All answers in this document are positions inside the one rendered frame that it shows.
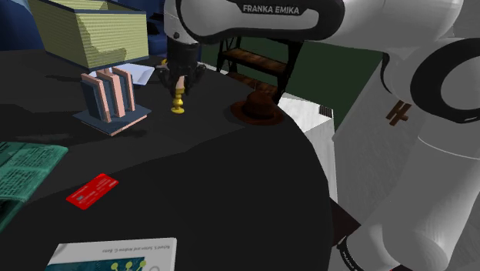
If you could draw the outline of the red card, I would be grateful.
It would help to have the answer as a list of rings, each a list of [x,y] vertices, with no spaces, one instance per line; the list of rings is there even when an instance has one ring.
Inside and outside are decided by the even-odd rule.
[[[68,196],[66,201],[82,210],[87,210],[117,185],[118,180],[101,173]]]

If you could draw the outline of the white paper sheet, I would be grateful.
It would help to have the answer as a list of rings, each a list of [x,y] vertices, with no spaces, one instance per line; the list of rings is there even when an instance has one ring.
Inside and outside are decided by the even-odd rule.
[[[118,68],[132,75],[132,83],[134,85],[146,85],[152,73],[155,71],[154,67],[132,63],[118,65]]]

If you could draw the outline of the dark wooden shelf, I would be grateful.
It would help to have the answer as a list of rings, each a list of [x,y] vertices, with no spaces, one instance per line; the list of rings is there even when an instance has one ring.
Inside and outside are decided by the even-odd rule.
[[[276,104],[285,93],[288,80],[291,77],[295,67],[296,60],[302,49],[303,42],[292,41],[288,39],[272,38],[272,41],[282,43],[288,47],[288,61],[286,63],[271,59],[267,56],[258,55],[254,52],[241,48],[242,37],[234,39],[227,38],[219,42],[219,51],[216,62],[216,71],[220,72],[224,62],[228,62],[227,76],[243,84],[246,84],[254,90],[258,90],[269,96]],[[277,78],[277,86],[248,77],[238,72],[238,65],[243,65],[250,69],[272,75]]]

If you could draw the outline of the green newspaper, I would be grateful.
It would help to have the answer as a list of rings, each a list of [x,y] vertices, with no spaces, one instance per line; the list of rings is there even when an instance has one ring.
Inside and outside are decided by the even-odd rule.
[[[0,232],[67,152],[64,146],[0,142]]]

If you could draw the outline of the brown hat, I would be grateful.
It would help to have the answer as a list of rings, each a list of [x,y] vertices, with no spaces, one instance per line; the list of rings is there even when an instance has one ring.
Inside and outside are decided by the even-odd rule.
[[[283,121],[281,109],[259,91],[248,94],[245,101],[235,102],[230,110],[237,119],[252,125],[277,125]]]

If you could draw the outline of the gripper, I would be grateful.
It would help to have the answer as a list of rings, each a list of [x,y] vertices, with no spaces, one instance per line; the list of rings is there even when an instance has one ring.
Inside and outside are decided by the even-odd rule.
[[[205,74],[206,66],[197,62],[199,48],[199,43],[185,44],[167,39],[167,65],[157,65],[156,73],[171,96],[175,96],[179,74],[187,74],[184,81],[186,95]]]

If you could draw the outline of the white cabinet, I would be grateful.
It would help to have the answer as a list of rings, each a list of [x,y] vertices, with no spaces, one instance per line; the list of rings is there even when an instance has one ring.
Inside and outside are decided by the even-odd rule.
[[[330,197],[337,202],[335,147],[332,136],[335,125],[331,109],[285,93],[278,106],[288,114],[313,145],[328,180]]]

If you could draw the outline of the white book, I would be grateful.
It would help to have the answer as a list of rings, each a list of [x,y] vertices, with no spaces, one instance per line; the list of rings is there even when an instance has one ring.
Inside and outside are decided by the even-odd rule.
[[[45,271],[174,271],[177,239],[126,239],[58,245]]]

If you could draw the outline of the pink and blue book stand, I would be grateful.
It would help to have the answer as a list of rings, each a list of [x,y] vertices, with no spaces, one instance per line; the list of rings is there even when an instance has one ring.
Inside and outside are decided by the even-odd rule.
[[[95,75],[82,73],[81,79],[87,109],[74,117],[100,132],[114,136],[151,112],[136,103],[133,75],[124,68],[114,66]]]

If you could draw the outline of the yellow candlestick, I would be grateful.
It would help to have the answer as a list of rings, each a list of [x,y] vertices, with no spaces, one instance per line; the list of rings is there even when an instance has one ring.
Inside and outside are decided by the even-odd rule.
[[[175,91],[173,94],[172,107],[171,111],[175,114],[183,114],[185,110],[183,109],[182,95],[185,93],[185,77],[180,76],[175,85]]]

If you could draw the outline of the yellow-green ribbed box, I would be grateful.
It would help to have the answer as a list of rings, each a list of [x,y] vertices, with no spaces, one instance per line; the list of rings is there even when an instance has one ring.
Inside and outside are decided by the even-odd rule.
[[[148,58],[146,12],[112,0],[28,0],[45,51],[89,71]]]

